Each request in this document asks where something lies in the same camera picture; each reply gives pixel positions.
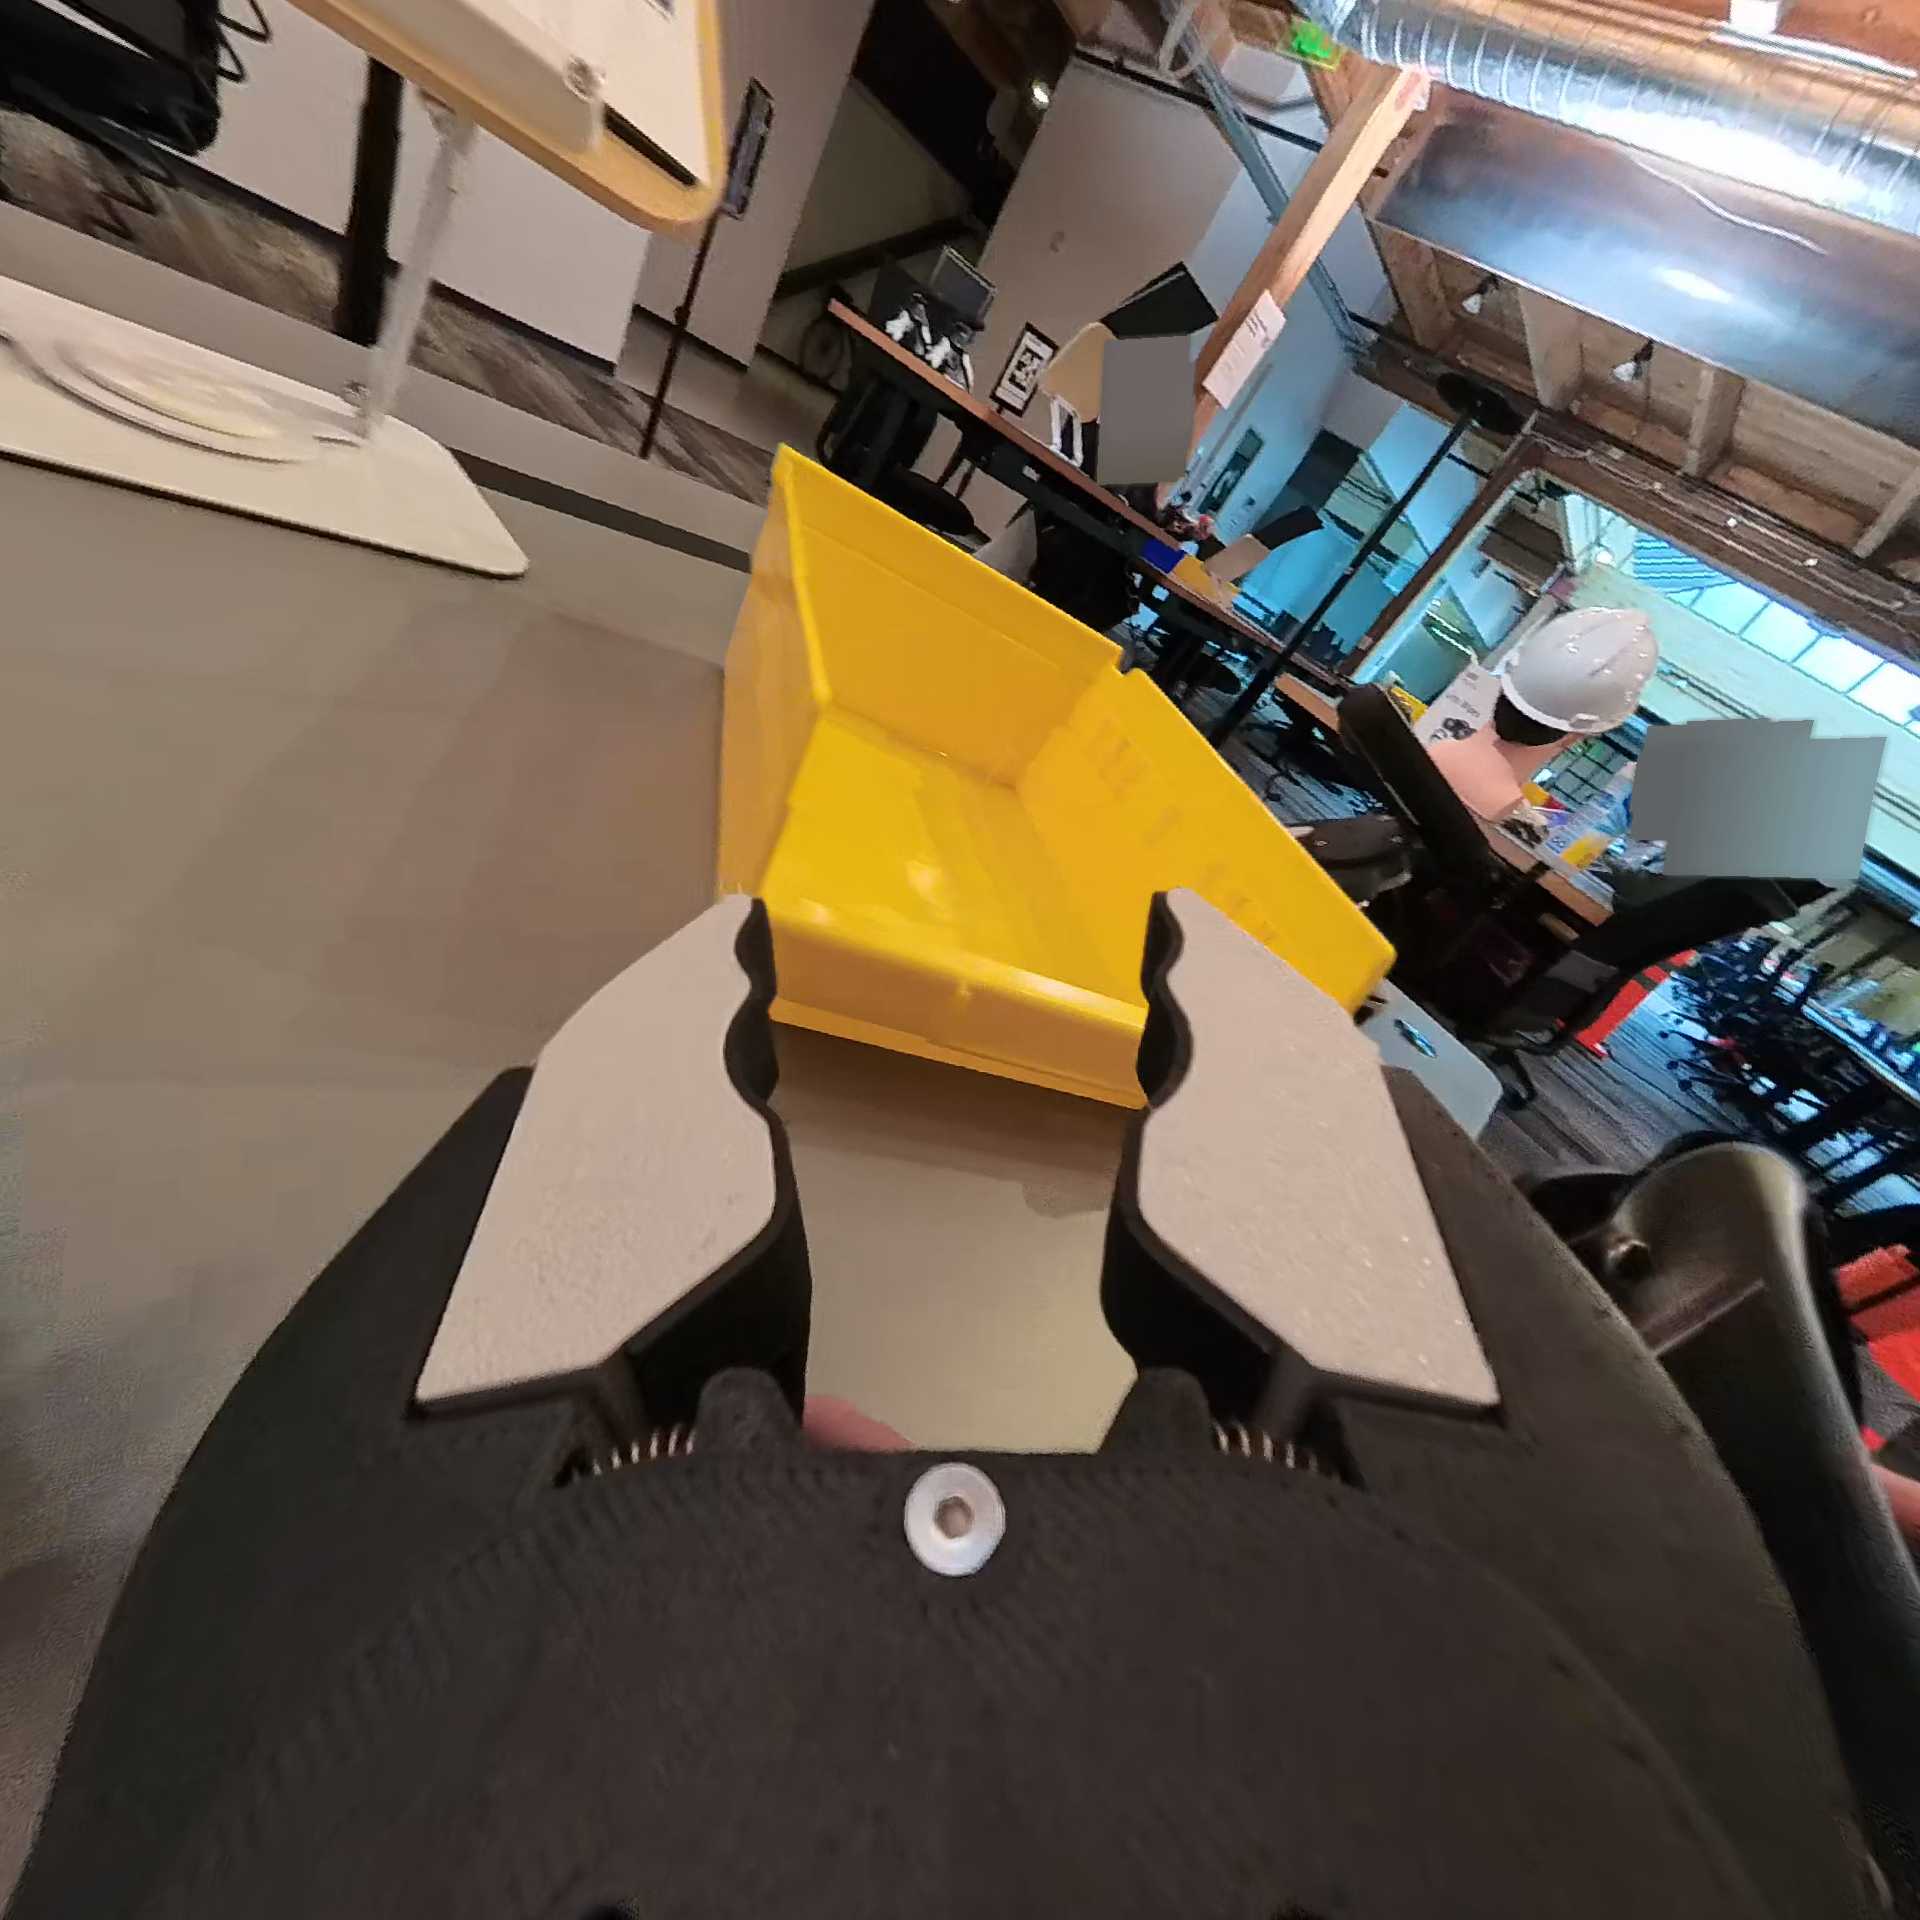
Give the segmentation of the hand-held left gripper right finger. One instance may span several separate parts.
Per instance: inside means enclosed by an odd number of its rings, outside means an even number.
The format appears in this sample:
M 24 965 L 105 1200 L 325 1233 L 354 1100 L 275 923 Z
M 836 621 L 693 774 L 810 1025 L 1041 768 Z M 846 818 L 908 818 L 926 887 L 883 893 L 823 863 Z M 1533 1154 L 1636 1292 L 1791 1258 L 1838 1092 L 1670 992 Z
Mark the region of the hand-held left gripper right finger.
M 1304 973 L 1193 887 L 1150 903 L 1141 1110 L 1104 1247 L 1104 1317 L 1189 1374 L 1213 1422 L 1295 1440 L 1341 1397 L 1501 1413 L 1389 1072 Z

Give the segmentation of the silver ventilation duct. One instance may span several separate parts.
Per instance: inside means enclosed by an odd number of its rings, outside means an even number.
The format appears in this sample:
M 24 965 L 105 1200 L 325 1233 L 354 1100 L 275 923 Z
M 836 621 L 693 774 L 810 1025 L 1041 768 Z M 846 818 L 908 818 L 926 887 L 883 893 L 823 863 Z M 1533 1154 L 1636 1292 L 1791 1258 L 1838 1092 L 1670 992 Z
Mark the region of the silver ventilation duct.
M 1899 236 L 1920 233 L 1920 84 L 1885 58 L 1653 6 L 1311 0 L 1354 58 Z

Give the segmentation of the white hard hat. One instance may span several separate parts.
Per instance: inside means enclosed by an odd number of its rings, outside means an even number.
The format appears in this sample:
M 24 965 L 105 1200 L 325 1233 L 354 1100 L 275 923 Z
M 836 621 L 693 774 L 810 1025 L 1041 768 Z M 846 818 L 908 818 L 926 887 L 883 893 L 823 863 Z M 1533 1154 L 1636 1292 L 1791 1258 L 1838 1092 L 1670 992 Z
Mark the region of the white hard hat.
M 1642 707 L 1653 674 L 1648 610 L 1563 610 L 1506 655 L 1501 695 L 1539 729 L 1595 738 Z

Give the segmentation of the printed instruction sheet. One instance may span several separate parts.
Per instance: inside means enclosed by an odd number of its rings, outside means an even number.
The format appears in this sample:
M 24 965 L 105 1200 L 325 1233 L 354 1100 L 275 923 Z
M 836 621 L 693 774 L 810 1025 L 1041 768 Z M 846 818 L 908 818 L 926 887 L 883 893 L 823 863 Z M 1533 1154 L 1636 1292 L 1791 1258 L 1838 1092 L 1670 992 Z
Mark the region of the printed instruction sheet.
M 702 184 L 710 138 L 701 24 L 655 0 L 454 0 L 423 6 L 444 57 L 544 142 L 589 152 L 601 136 L 671 178 Z

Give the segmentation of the black office chair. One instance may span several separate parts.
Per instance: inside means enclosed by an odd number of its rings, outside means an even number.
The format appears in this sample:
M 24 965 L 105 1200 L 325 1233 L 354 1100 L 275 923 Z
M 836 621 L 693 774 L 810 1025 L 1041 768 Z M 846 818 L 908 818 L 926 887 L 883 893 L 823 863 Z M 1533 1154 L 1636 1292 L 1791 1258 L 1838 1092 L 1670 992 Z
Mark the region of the black office chair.
M 1406 835 L 1406 882 L 1372 904 L 1400 954 L 1392 985 L 1466 1044 L 1485 1044 L 1541 965 L 1524 874 L 1502 863 L 1381 687 L 1342 695 L 1341 756 Z

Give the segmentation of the clear plastic disc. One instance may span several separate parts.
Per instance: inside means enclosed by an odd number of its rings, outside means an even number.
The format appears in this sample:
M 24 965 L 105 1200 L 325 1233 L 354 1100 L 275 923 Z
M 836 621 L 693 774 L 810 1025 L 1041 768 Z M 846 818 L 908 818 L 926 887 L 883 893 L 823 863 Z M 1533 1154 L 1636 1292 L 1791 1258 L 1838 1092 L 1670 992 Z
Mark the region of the clear plastic disc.
M 101 337 L 13 333 L 9 348 L 69 400 L 183 446 L 259 465 L 305 465 L 321 449 L 314 429 L 245 375 L 203 370 L 159 348 L 114 348 Z

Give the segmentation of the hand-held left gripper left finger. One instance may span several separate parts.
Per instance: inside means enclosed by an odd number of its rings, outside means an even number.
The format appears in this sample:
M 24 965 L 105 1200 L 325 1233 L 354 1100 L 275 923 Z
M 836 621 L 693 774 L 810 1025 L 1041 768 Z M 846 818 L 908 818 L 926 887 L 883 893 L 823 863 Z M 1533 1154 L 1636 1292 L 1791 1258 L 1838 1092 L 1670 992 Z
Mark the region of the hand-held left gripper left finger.
M 747 1368 L 806 1413 L 810 1247 L 776 1118 L 776 946 L 721 896 L 540 1047 L 419 1377 L 423 1413 L 580 1397 L 692 1426 Z

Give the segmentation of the yellow plastic box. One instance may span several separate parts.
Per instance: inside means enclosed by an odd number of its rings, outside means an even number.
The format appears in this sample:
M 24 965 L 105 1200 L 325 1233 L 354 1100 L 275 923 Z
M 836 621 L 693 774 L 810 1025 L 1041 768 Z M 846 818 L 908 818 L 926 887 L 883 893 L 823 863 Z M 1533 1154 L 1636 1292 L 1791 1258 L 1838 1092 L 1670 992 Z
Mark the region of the yellow plastic box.
M 726 657 L 714 893 L 771 1015 L 1141 1107 L 1150 896 L 1350 1015 L 1392 946 L 1120 647 L 784 446 Z

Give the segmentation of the wooden ceiling beam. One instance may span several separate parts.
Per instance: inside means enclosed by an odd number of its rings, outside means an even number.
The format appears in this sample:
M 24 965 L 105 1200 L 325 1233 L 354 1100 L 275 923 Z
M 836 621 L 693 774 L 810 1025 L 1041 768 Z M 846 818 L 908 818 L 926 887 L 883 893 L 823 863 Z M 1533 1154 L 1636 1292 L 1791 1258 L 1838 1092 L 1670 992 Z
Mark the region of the wooden ceiling beam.
M 1195 360 L 1195 406 L 1203 419 L 1226 408 L 1254 370 L 1254 360 L 1275 340 L 1286 309 L 1311 283 L 1336 226 L 1354 213 L 1360 188 L 1381 170 L 1416 109 L 1429 104 L 1430 80 L 1422 66 L 1364 62 L 1347 104 L 1329 117 L 1329 136 L 1314 157 L 1295 195 L 1275 215 L 1254 267 L 1213 323 Z

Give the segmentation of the black pole sign stand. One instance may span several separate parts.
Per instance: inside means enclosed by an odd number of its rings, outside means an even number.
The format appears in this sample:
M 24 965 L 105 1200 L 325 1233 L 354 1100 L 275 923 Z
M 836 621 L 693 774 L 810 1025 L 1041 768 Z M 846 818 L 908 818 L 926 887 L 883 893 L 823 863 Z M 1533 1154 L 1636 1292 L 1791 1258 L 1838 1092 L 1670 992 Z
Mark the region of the black pole sign stand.
M 655 375 L 655 387 L 650 398 L 650 415 L 645 415 L 645 429 L 640 429 L 640 461 L 650 461 L 655 449 L 665 400 L 671 400 L 671 387 L 674 387 L 674 375 L 679 375 L 679 362 L 681 362 L 681 347 L 692 337 L 692 317 L 693 317 L 693 302 L 701 302 L 701 285 L 702 285 L 702 274 L 706 274 L 706 258 L 710 258 L 714 233 L 721 233 L 726 218 L 740 218 L 751 213 L 751 202 L 752 202 L 752 184 L 759 184 L 759 175 L 761 175 L 761 152 L 768 152 L 768 138 L 771 138 L 771 124 L 776 124 L 776 100 L 771 100 L 761 80 L 751 80 L 747 92 L 740 92 L 736 124 L 734 124 L 726 188 L 721 188 L 721 202 L 710 207 L 710 215 L 706 215 L 706 222 L 701 233 L 701 245 L 693 245 L 693 258 L 692 258 L 692 272 L 688 272 L 688 285 L 681 285 L 681 299 L 679 299 L 674 322 L 671 322 L 662 375 Z

